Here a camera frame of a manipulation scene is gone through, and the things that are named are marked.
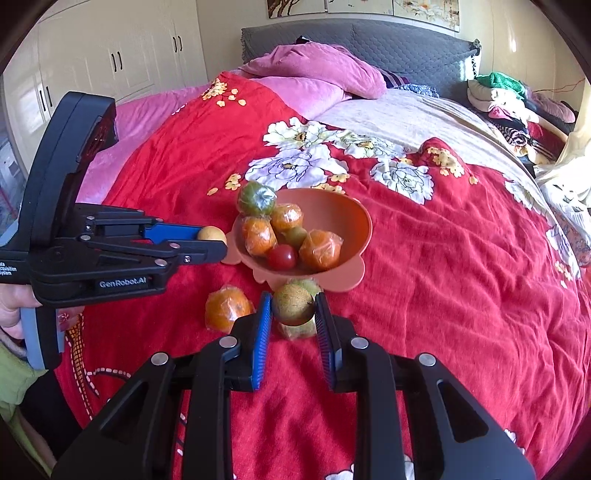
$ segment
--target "pink pillow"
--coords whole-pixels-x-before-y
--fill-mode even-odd
[[[315,42],[279,45],[271,53],[248,62],[241,69],[261,77],[324,80],[345,92],[367,99],[378,99],[386,93],[386,82],[380,71],[341,46]]]
[[[313,119],[337,103],[351,99],[351,95],[342,88],[324,80],[265,77],[254,79],[253,82],[269,87],[288,107],[307,119]]]

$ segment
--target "folded clothes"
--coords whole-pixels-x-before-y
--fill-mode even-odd
[[[490,122],[502,133],[507,143],[512,147],[525,147],[530,141],[530,135],[521,122],[490,119]]]
[[[501,72],[493,72],[489,75],[478,75],[476,80],[488,88],[503,88],[514,91],[518,98],[525,98],[525,87],[519,81]]]
[[[546,97],[541,92],[534,92],[532,94],[532,100],[545,112],[560,118],[566,124],[573,124],[576,121],[574,113],[569,107],[552,100],[552,98]]]
[[[518,100],[517,94],[513,90],[490,88],[477,80],[468,80],[468,88],[476,100],[482,100],[483,102],[505,103],[507,101]]]
[[[551,123],[552,125],[554,125],[554,127],[556,127],[558,130],[560,130],[565,135],[568,135],[574,131],[575,123],[567,124],[567,123],[563,122],[557,116],[554,116],[551,113],[546,112],[542,107],[540,107],[533,100],[526,99],[526,100],[524,100],[524,103],[525,103],[525,107],[528,110],[535,112],[537,115],[540,116],[540,118],[543,118],[544,120],[546,120],[549,123]]]
[[[517,98],[507,99],[505,102],[485,102],[484,100],[479,100],[475,98],[472,91],[469,88],[467,91],[467,95],[468,101],[472,104],[472,106],[481,112],[489,113],[494,108],[499,107],[506,113],[508,113],[508,115],[511,118],[519,119],[524,125],[527,125],[528,121],[536,121],[538,119],[537,115],[533,116],[535,114],[529,111],[527,108],[525,108],[525,104],[523,103],[523,101]]]
[[[541,124],[535,124],[529,122],[527,124],[532,140],[541,144],[544,149],[551,152],[552,157],[558,158],[564,150],[565,142],[563,139],[555,135],[553,132],[541,126]]]

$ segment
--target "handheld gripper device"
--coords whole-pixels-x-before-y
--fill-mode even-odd
[[[112,146],[115,100],[69,92],[41,139],[17,221],[0,237],[0,282],[30,284],[37,309],[21,309],[27,359],[61,362],[56,309],[163,293],[179,265],[217,263],[220,241],[200,227],[168,225],[141,210],[75,203],[97,152]]]

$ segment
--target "red bedspread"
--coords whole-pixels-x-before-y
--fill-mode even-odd
[[[543,475],[589,408],[591,326],[586,290],[560,258],[544,206],[441,140],[404,158],[380,139],[306,127],[255,82],[220,81],[224,93],[189,102],[133,154],[106,202],[229,231],[231,174],[274,187],[341,186],[370,212],[374,235],[365,279],[329,293],[332,310],[392,353],[439,357]],[[243,265],[183,267],[165,295],[88,307],[57,371],[78,421],[87,424],[153,352],[185,355],[217,338],[204,328],[204,305],[225,284],[255,304],[264,289]],[[348,478],[355,398],[329,392],[315,339],[273,334],[263,386],[233,394],[232,421],[241,480]]]

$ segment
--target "white cabinet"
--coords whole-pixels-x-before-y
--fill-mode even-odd
[[[58,0],[4,72],[9,123],[27,167],[71,90],[121,103],[204,83],[195,0]]]

